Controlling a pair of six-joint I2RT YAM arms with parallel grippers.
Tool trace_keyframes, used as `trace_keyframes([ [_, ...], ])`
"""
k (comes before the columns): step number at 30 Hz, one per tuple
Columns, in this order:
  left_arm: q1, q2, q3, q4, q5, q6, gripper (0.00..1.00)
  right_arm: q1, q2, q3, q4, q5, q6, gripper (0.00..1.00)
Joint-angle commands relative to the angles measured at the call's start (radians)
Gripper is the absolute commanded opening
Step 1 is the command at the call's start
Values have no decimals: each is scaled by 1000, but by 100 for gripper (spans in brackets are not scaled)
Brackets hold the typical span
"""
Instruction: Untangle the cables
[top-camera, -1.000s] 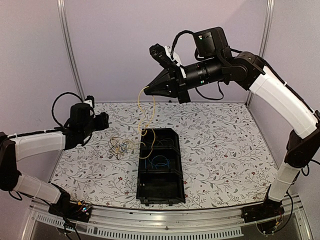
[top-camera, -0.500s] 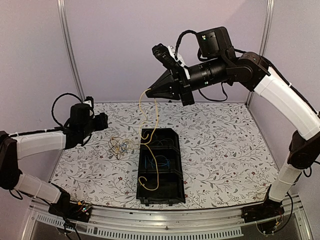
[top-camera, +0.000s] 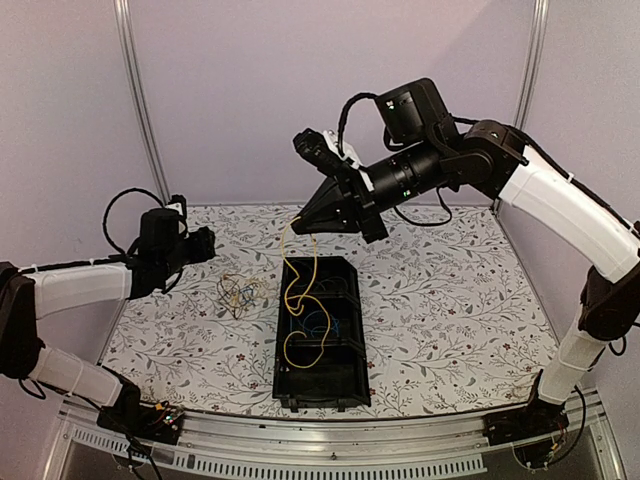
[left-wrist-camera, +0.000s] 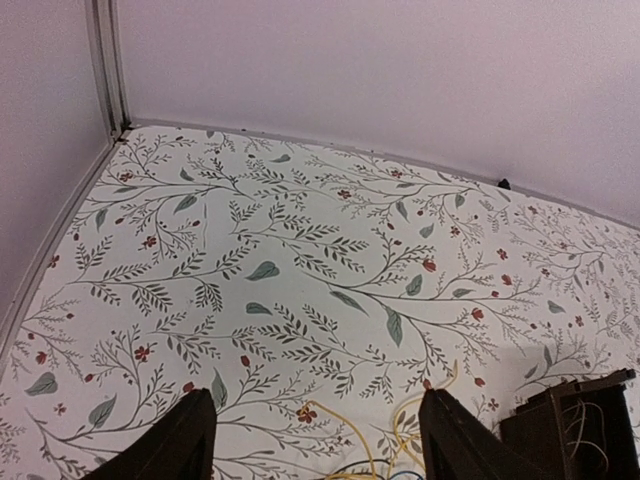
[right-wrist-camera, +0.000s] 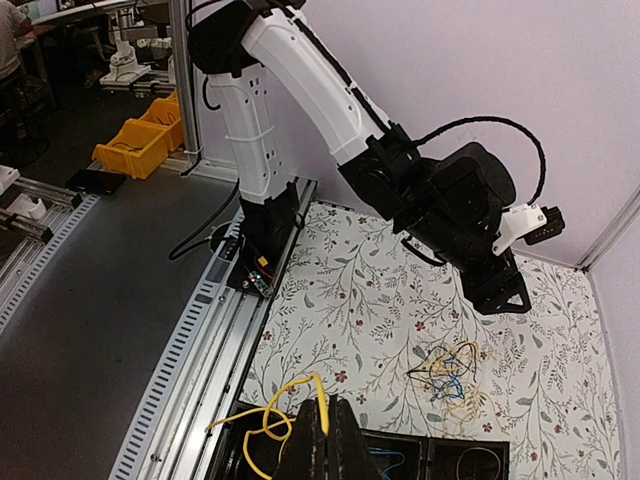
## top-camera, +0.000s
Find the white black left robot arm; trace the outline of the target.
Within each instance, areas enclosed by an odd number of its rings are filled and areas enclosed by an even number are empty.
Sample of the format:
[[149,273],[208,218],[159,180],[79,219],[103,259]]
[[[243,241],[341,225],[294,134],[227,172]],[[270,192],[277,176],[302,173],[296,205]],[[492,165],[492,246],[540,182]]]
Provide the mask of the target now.
[[[116,259],[81,266],[8,269],[1,295],[1,371],[104,411],[128,434],[156,417],[155,403],[271,417],[276,316],[291,205],[197,207],[219,234],[215,256],[166,280],[148,280]],[[104,301],[124,317],[101,365],[46,346],[36,323]]]

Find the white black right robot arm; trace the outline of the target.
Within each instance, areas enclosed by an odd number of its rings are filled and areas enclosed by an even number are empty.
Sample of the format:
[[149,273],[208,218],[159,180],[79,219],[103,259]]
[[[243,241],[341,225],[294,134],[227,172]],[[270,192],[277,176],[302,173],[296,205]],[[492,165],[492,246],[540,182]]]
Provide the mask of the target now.
[[388,156],[366,166],[342,130],[306,129],[296,153],[324,176],[301,210],[298,234],[359,233],[382,240],[382,213],[434,189],[469,185],[549,228],[591,267],[579,309],[557,353],[536,376],[527,403],[486,415],[491,444],[550,433],[568,424],[566,400],[613,341],[639,316],[639,227],[560,167],[529,135],[493,120],[468,121],[447,109],[422,78],[373,98]]

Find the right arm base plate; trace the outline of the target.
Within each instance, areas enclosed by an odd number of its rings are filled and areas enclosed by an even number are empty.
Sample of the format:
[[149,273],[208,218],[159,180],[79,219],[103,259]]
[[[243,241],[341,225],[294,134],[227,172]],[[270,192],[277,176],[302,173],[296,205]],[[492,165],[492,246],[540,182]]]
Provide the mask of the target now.
[[564,405],[533,400],[526,405],[482,417],[483,435],[491,446],[560,431],[569,426]]

